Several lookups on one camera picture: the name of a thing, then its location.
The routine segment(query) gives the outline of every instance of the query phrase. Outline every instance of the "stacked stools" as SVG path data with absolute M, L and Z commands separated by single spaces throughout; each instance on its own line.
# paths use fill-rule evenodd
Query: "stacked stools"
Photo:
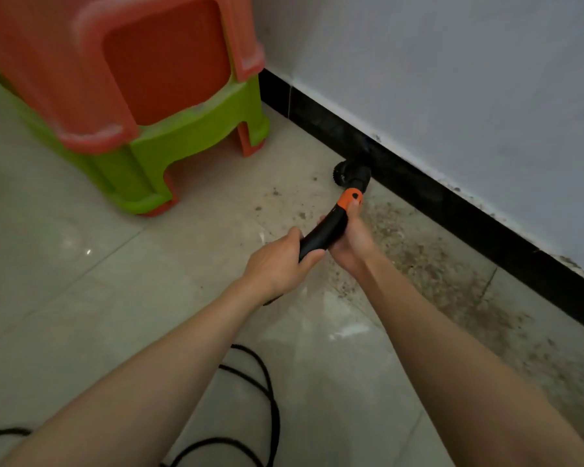
M 234 129 L 262 146 L 263 68 L 250 0 L 0 0 L 0 86 L 130 213 L 176 203 L 167 167 Z

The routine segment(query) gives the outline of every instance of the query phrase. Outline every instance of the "person's left hand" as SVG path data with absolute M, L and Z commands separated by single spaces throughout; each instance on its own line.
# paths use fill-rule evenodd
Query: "person's left hand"
M 249 258 L 242 278 L 263 291 L 264 301 L 277 298 L 298 287 L 325 251 L 316 249 L 299 262 L 301 230 L 293 227 L 288 235 L 266 244 Z

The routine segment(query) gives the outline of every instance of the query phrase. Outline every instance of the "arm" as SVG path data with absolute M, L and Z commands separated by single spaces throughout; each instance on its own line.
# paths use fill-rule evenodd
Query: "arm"
M 82 393 L 1 467 L 158 465 L 190 418 L 242 324 L 296 288 L 324 251 L 298 263 L 301 232 L 255 252 L 215 301 Z
M 584 442 L 495 354 L 428 302 L 349 209 L 334 259 L 358 281 L 459 466 L 584 466 Z

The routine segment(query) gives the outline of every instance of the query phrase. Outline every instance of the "tile floor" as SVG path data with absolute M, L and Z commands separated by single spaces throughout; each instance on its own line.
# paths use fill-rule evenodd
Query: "tile floor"
M 265 107 L 272 134 L 243 159 L 233 138 L 174 165 L 182 201 L 121 213 L 0 109 L 0 427 L 37 426 L 237 277 L 262 243 L 309 231 L 339 195 L 333 151 Z M 373 182 L 382 248 L 437 306 L 549 394 L 584 436 L 584 328 Z M 452 465 L 358 287 L 331 261 L 257 312 L 255 349 L 281 408 L 276 465 Z M 229 362 L 257 368 L 242 354 Z M 267 456 L 260 393 L 218 373 L 173 447 L 211 435 Z M 15 441 L 0 440 L 0 457 Z M 202 466 L 249 465 L 235 451 Z

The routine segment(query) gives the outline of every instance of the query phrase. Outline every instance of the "skirting board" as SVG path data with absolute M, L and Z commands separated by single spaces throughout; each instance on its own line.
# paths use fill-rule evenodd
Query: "skirting board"
M 421 172 L 269 70 L 262 100 L 344 158 L 363 157 L 383 186 L 584 325 L 584 277 Z

